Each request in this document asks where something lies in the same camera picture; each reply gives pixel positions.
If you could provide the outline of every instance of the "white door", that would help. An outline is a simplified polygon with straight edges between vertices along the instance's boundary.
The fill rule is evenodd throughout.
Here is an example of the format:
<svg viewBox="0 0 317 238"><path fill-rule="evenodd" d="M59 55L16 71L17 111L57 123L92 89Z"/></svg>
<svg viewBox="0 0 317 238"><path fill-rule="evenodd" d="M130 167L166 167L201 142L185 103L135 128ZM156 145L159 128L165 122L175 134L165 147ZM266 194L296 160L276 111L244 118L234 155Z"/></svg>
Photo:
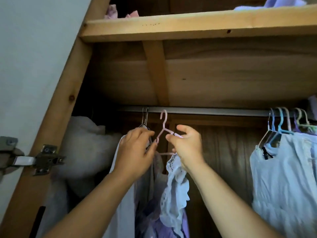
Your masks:
<svg viewBox="0 0 317 238"><path fill-rule="evenodd" d="M0 136L29 154L91 0L0 0ZM0 183L0 223L22 168Z"/></svg>

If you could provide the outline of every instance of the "closet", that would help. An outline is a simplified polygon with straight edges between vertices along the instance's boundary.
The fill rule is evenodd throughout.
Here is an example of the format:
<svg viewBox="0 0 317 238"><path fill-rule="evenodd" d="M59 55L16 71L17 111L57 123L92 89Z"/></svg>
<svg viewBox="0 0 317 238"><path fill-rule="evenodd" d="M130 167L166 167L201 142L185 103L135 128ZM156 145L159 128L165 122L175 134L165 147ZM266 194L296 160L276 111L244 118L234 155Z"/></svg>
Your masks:
<svg viewBox="0 0 317 238"><path fill-rule="evenodd" d="M109 1L92 0L31 154L43 144L60 146L71 115L126 134L141 124L147 106L243 109L239 115L170 112L167 127L176 131L185 124L200 132L207 163L250 205L249 157L267 130L265 111L256 110L304 108L303 100L317 93L317 5L233 11L228 9L265 0L205 5L160 0L155 9L156 2L148 0L135 7L141 17L104 20ZM131 106L138 112L127 112ZM156 133L162 129L158 113L149 113L148 127ZM171 149L160 140L159 152ZM220 237L188 179L190 233ZM49 175L33 177L32 168L24 168L1 237L29 236L49 182Z"/></svg>

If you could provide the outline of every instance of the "forearm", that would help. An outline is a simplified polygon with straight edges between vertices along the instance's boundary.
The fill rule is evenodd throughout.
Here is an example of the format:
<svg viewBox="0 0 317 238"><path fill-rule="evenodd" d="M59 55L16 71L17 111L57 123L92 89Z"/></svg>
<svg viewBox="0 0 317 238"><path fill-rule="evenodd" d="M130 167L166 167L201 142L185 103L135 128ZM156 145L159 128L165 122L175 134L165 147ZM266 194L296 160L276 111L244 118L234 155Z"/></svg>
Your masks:
<svg viewBox="0 0 317 238"><path fill-rule="evenodd" d="M207 164L197 165L190 174L223 238L282 237Z"/></svg>
<svg viewBox="0 0 317 238"><path fill-rule="evenodd" d="M132 180L112 172L45 238L102 237Z"/></svg>

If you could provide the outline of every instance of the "closet rod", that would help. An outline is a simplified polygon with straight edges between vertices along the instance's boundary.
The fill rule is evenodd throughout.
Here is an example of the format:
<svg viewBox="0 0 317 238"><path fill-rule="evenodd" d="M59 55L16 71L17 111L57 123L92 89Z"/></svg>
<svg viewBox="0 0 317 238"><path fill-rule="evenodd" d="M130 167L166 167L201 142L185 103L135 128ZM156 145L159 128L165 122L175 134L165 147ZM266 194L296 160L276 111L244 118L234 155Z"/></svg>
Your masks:
<svg viewBox="0 0 317 238"><path fill-rule="evenodd" d="M142 112L143 110L145 112L146 107L147 106L121 106L117 109L117 111ZM185 108L149 106L149 113L160 113L163 109L166 109L169 114L268 117L268 110L234 108Z"/></svg>

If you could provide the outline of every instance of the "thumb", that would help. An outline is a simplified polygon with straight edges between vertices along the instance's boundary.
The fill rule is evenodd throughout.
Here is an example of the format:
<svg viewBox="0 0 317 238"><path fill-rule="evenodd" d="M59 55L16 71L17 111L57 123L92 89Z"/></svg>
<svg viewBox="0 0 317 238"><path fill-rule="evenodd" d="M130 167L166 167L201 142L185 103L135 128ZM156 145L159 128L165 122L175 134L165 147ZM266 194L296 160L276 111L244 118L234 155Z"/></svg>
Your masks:
<svg viewBox="0 0 317 238"><path fill-rule="evenodd" d="M154 154L155 154L155 151L156 151L156 148L157 148L158 144L156 142L154 142L151 147L148 149L145 157L147 160L149 160L149 162L151 163L152 160L153 160L153 157L154 157Z"/></svg>
<svg viewBox="0 0 317 238"><path fill-rule="evenodd" d="M170 142L174 147L176 146L177 140L181 139L180 137L176 137L175 135L166 135L166 139Z"/></svg>

